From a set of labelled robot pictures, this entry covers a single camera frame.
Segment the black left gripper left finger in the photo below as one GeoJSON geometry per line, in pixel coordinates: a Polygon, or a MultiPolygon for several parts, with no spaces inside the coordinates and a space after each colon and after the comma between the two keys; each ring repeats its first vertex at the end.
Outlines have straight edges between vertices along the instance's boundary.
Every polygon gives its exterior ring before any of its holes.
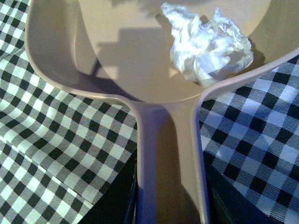
{"type": "Polygon", "coordinates": [[[129,157],[103,197],[86,215],[88,224],[134,224],[137,193],[137,150],[129,157]]]}

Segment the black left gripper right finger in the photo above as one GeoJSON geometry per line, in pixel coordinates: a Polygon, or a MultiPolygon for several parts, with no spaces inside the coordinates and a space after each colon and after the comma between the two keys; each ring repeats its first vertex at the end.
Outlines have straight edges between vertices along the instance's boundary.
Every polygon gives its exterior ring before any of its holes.
{"type": "Polygon", "coordinates": [[[264,214],[234,188],[204,157],[213,224],[263,224],[264,214]]]}

